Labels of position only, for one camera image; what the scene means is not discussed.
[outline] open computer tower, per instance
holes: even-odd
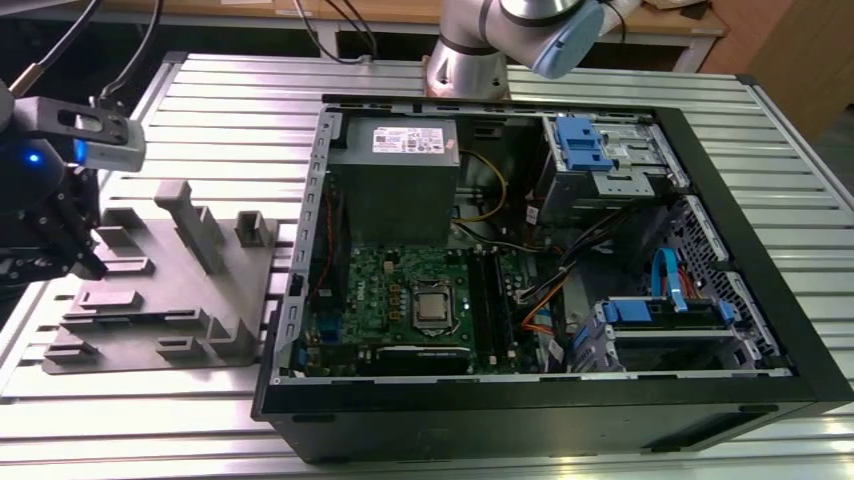
[[[254,402],[306,461],[694,451],[853,399],[680,110],[325,104]]]

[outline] power supply label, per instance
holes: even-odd
[[[374,130],[374,153],[445,153],[441,128],[379,127]]]

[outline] blue cable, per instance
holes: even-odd
[[[662,263],[668,271],[668,290],[669,296],[677,307],[677,312],[688,312],[689,306],[685,303],[685,295],[682,295],[682,283],[680,282],[680,262],[677,261],[677,251],[673,248],[660,248],[653,258],[653,296],[665,296],[662,292]]]

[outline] cpu socket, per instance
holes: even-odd
[[[413,327],[445,330],[454,326],[454,296],[447,280],[415,281],[413,291]]]

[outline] blue latch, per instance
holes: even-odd
[[[609,323],[653,321],[645,300],[612,300],[602,304],[602,311]]]
[[[582,329],[578,331],[578,333],[576,334],[576,339],[573,340],[573,350],[578,350],[581,348],[589,336],[590,336],[590,332],[588,331],[588,325],[585,325]]]
[[[602,135],[588,118],[558,117],[556,130],[570,170],[612,171],[614,162],[602,153]]]
[[[721,300],[718,302],[718,310],[721,311],[721,317],[724,318],[724,323],[729,327],[733,325],[736,321],[736,309],[733,308],[733,304],[730,302],[725,302]]]

